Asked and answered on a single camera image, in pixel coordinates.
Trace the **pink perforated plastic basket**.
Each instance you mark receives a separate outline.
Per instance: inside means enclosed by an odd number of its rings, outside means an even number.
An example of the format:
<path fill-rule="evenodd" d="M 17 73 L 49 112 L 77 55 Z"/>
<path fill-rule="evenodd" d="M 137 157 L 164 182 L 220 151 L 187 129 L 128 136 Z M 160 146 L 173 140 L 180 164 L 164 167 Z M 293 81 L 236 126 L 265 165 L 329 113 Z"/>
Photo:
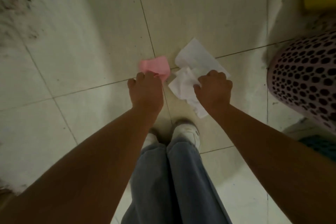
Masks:
<path fill-rule="evenodd" d="M 267 71 L 271 95 L 336 136 L 336 29 L 283 47 Z"/>

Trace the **person's left hand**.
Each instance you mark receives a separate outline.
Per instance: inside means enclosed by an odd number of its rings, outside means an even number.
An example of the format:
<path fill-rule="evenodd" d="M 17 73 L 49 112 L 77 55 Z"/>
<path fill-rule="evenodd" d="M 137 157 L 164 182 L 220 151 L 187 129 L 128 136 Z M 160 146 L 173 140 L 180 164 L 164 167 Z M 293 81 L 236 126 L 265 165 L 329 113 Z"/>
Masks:
<path fill-rule="evenodd" d="M 128 87 L 132 108 L 158 116 L 164 100 L 162 81 L 159 87 Z"/>

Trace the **white paper tissue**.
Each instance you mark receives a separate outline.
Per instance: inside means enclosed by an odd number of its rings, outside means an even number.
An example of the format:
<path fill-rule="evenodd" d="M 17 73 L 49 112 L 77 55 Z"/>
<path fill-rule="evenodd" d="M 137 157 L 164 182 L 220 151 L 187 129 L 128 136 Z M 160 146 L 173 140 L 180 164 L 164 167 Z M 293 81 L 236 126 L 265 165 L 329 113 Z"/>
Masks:
<path fill-rule="evenodd" d="M 194 85 L 200 85 L 198 78 L 203 76 L 204 72 L 204 69 L 191 69 L 185 66 L 174 73 L 175 78 L 168 85 L 172 93 L 178 99 L 187 102 L 199 118 L 208 116 L 208 112 L 200 104 L 194 90 Z"/>

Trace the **blue denim jeans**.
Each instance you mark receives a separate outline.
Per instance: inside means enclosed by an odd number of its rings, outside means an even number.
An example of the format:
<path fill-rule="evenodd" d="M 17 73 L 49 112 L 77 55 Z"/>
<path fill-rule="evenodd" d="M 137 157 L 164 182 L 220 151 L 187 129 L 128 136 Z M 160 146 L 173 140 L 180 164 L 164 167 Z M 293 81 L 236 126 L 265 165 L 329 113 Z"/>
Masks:
<path fill-rule="evenodd" d="M 179 136 L 141 150 L 121 224 L 232 224 L 199 151 Z"/>

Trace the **person's right forearm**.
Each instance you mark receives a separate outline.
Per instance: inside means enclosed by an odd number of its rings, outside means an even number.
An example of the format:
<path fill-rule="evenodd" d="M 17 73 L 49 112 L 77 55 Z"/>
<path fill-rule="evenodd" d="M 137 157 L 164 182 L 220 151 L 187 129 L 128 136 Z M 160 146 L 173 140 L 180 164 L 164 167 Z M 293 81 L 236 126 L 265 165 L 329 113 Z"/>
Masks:
<path fill-rule="evenodd" d="M 336 163 L 230 104 L 205 109 L 292 224 L 336 224 Z"/>

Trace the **white shoe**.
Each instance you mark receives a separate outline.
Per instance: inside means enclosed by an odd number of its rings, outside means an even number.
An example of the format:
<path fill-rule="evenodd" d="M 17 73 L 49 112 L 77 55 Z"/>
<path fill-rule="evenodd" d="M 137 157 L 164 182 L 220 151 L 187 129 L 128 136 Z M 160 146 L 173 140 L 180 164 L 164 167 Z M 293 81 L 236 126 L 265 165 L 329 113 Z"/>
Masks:
<path fill-rule="evenodd" d="M 189 141 L 197 150 L 201 146 L 200 132 L 196 125 L 188 119 L 177 120 L 172 127 L 171 142 L 178 139 Z"/>
<path fill-rule="evenodd" d="M 145 138 L 142 149 L 144 149 L 145 147 L 150 146 L 152 144 L 156 144 L 158 142 L 159 141 L 158 141 L 158 136 L 157 136 L 156 131 L 150 131 Z"/>

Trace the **teal textured item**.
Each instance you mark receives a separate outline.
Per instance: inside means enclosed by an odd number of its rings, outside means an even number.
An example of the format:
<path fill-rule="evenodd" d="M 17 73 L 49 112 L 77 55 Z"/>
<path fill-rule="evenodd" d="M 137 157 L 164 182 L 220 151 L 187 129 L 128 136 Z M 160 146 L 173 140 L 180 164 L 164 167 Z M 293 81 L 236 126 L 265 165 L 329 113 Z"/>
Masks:
<path fill-rule="evenodd" d="M 304 137 L 299 140 L 305 146 L 336 162 L 336 143 L 319 135 Z"/>

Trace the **white right shoe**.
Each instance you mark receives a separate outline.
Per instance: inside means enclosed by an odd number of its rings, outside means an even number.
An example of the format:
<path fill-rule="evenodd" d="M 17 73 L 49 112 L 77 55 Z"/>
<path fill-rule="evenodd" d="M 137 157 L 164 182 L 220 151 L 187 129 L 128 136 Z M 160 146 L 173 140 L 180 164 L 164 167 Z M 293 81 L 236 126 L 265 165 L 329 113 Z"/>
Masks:
<path fill-rule="evenodd" d="M 177 120 L 172 127 L 171 142 L 178 139 L 189 141 L 197 150 L 201 146 L 200 132 L 196 125 L 188 119 Z"/>

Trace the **person's left forearm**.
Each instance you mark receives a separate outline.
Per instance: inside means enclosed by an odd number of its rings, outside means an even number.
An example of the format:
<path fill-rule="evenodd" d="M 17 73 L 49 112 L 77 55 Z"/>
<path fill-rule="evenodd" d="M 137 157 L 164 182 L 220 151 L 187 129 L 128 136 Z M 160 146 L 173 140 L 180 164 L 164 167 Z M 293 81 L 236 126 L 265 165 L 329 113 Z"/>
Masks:
<path fill-rule="evenodd" d="M 110 224 L 162 109 L 136 105 L 55 163 L 0 212 L 0 224 Z"/>

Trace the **pink paper tissue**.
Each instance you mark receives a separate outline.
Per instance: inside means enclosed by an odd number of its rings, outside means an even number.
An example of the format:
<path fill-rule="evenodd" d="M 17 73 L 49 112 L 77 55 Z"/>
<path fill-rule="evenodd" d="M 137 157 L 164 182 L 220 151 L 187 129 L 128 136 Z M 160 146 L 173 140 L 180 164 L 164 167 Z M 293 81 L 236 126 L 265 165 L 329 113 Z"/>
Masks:
<path fill-rule="evenodd" d="M 156 74 L 162 82 L 170 76 L 170 66 L 165 56 L 156 57 L 149 60 L 141 60 L 139 71 L 142 73 L 152 72 Z"/>

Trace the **person's right hand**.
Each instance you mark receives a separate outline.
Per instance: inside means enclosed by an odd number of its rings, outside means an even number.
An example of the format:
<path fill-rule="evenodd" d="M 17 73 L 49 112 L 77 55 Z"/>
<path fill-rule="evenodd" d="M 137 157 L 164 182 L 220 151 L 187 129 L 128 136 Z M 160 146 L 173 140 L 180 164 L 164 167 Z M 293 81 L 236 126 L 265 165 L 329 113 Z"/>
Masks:
<path fill-rule="evenodd" d="M 230 105 L 233 82 L 222 72 L 211 70 L 207 75 L 198 78 L 203 94 L 196 95 L 200 104 L 212 117 L 221 115 Z"/>

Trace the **flat white paper sheet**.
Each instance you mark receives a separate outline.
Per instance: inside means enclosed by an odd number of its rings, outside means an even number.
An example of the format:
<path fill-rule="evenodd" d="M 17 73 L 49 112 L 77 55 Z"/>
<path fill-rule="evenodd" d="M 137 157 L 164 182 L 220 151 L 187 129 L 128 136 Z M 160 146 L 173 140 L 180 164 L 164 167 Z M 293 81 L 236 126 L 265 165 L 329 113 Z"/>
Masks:
<path fill-rule="evenodd" d="M 179 68 L 188 67 L 196 78 L 207 75 L 211 70 L 224 73 L 226 78 L 230 77 L 223 66 L 195 38 L 178 53 L 175 65 Z"/>

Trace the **white left shoe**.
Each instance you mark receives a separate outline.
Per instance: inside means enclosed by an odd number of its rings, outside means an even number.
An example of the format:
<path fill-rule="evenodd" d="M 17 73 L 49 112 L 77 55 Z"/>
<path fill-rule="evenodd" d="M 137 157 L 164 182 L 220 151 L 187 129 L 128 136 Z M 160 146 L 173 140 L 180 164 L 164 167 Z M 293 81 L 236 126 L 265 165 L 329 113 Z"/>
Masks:
<path fill-rule="evenodd" d="M 158 136 L 157 136 L 156 131 L 150 131 L 145 138 L 142 149 L 144 149 L 145 147 L 150 146 L 152 144 L 156 144 L 158 142 L 159 141 L 158 141 Z"/>

